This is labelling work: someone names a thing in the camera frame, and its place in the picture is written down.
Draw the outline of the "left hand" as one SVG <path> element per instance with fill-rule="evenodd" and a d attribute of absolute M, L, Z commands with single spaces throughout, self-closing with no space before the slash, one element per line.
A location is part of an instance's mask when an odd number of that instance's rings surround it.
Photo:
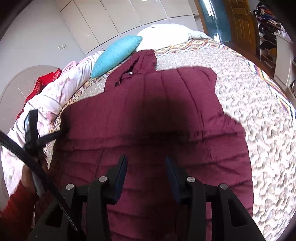
<path fill-rule="evenodd" d="M 48 173 L 48 163 L 46 161 L 46 155 L 43 151 L 39 151 L 38 157 L 35 158 L 35 161 L 42 165 L 43 170 Z M 22 177 L 21 177 L 22 185 L 26 188 L 30 193 L 36 193 L 36 188 L 33 181 L 32 171 L 27 166 L 23 166 Z"/>

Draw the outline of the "red sleeve forearm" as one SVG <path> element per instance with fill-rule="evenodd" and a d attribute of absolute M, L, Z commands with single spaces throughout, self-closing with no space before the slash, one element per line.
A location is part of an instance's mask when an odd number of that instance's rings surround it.
<path fill-rule="evenodd" d="M 15 193 L 1 211 L 1 240 L 27 240 L 33 222 L 41 219 L 53 200 L 49 192 L 39 198 L 19 182 Z"/>

